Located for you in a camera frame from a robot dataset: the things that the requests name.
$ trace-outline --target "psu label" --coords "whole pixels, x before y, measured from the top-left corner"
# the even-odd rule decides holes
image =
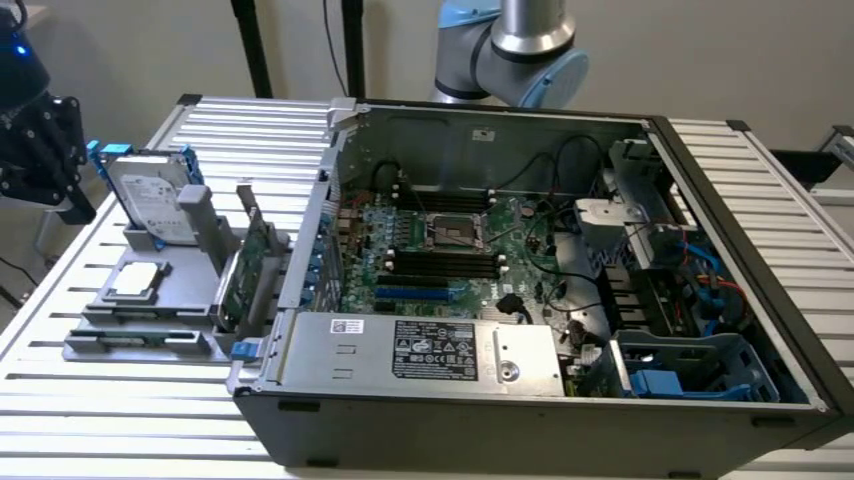
[[[394,342],[395,377],[478,381],[474,324],[398,320]]]

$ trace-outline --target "blue pcie slot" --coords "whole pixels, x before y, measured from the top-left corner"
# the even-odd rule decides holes
[[[450,302],[452,300],[451,291],[447,288],[376,288],[374,290],[374,296],[376,298],[398,300],[440,300],[444,302]]]

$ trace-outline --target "motherboard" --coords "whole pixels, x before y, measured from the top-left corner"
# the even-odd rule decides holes
[[[526,321],[496,307],[512,294],[541,323],[554,277],[527,256],[557,269],[547,223],[535,225],[549,208],[534,196],[350,192],[338,218],[340,311]]]

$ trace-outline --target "robotic arm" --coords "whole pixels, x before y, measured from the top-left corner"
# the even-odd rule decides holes
[[[53,97],[49,76],[24,35],[27,9],[0,6],[0,206],[56,211],[68,224],[85,224],[95,209],[79,187],[87,162],[80,103]]]
[[[587,75],[565,0],[446,0],[434,102],[563,108]]]

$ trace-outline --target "metal workbench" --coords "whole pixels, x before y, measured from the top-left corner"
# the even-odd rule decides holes
[[[247,220],[234,185],[254,178],[264,218],[296,235],[327,144],[326,113],[324,103],[206,97],[176,107],[148,147],[195,147],[214,204],[236,227]],[[853,257],[833,220],[793,189],[750,133],[723,122],[674,126],[854,380]],[[286,471],[268,460],[226,392],[227,366],[63,360],[63,338],[124,250],[124,222],[111,197],[0,337],[0,477],[455,478]],[[853,479],[854,435],[813,452],[774,452],[725,478]]]

